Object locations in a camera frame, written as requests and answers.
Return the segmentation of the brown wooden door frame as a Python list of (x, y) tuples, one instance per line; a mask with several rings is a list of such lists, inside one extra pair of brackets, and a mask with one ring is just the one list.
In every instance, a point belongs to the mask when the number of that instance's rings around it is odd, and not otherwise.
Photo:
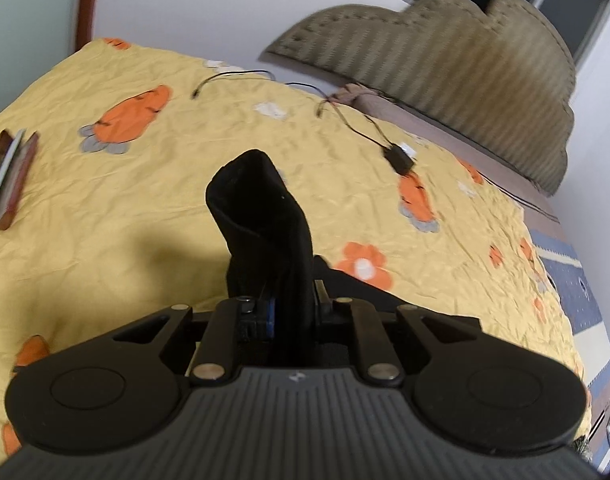
[(76, 27), (74, 37), (74, 48), (81, 50), (85, 44), (92, 40), (92, 27), (97, 0), (78, 0), (78, 15), (76, 15)]

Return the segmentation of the brown mattress edge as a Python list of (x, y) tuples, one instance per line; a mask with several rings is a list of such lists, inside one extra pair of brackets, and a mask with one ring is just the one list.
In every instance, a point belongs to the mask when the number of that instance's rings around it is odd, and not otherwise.
[(566, 241), (562, 226), (555, 217), (547, 197), (534, 183), (515, 172), (508, 164), (485, 148), (480, 148), (462, 134), (439, 125), (435, 120), (426, 118), (407, 106), (399, 106), (360, 84), (347, 84), (337, 90), (332, 97), (341, 104), (354, 107), (374, 118), (391, 122), (409, 134), (415, 134), (446, 148), (455, 156), (469, 162), (500, 188), (507, 190), (520, 200), (524, 200), (525, 223), (529, 229), (563, 242)]

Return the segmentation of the black pants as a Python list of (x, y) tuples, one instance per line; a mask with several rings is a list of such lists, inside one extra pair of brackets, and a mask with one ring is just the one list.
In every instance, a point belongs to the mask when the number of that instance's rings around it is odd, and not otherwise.
[[(339, 368), (430, 362), (434, 351), (480, 341), (475, 318), (397, 314), (403, 300), (375, 285), (334, 271), (315, 255), (311, 230), (267, 154), (246, 151), (220, 168), (205, 192), (206, 205), (229, 250), (228, 300), (209, 320), (199, 361), (226, 375), (240, 367)], [(331, 312), (319, 318), (314, 280), (325, 282)], [(272, 337), (243, 337), (239, 297), (275, 302)]]

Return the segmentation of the blue patterned pillow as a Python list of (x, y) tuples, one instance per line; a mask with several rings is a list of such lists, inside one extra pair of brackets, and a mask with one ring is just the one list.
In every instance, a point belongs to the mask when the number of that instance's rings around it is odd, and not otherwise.
[(587, 436), (598, 442), (605, 438), (610, 414), (610, 338), (603, 316), (574, 248), (536, 230), (530, 230), (530, 237), (572, 326), (591, 396)]

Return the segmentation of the yellow carrot print bedsheet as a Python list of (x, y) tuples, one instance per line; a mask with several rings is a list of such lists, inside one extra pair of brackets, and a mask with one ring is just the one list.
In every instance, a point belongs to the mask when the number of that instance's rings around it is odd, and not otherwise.
[[(52, 350), (170, 304), (211, 309), (229, 255), (207, 209), (216, 171), (257, 148), (334, 269), (549, 356), (584, 377), (570, 320), (523, 210), (464, 160), (390, 122), (256, 75), (99, 39), (0, 113), (40, 134), (17, 217), (0, 231), (4, 393), (32, 335)], [(417, 152), (403, 177), (382, 148)]]

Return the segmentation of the white charger plug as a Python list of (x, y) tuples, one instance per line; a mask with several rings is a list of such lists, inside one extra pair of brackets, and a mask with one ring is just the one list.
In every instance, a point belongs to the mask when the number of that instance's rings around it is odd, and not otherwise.
[(406, 153), (410, 158), (415, 158), (417, 156), (417, 152), (414, 148), (412, 148), (407, 143), (398, 143), (398, 146)]

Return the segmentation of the brown wallet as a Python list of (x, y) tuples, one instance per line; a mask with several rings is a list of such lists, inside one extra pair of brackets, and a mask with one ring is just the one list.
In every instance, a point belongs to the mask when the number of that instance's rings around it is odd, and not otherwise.
[(38, 151), (40, 134), (28, 138), (25, 129), (14, 136), (8, 130), (0, 133), (0, 230), (8, 230), (16, 218), (28, 173)]

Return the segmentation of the black power adapter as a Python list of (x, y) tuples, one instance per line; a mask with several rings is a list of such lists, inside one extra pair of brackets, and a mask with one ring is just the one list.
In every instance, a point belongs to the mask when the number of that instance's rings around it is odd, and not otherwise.
[(410, 174), (415, 162), (399, 145), (383, 146), (382, 153), (396, 174), (403, 177)]

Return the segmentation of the olive padded headboard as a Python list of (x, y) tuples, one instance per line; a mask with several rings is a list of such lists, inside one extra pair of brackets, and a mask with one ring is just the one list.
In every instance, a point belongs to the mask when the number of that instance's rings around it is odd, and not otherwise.
[(567, 170), (576, 67), (526, 0), (320, 10), (267, 48), (377, 90), (462, 134), (552, 195)]

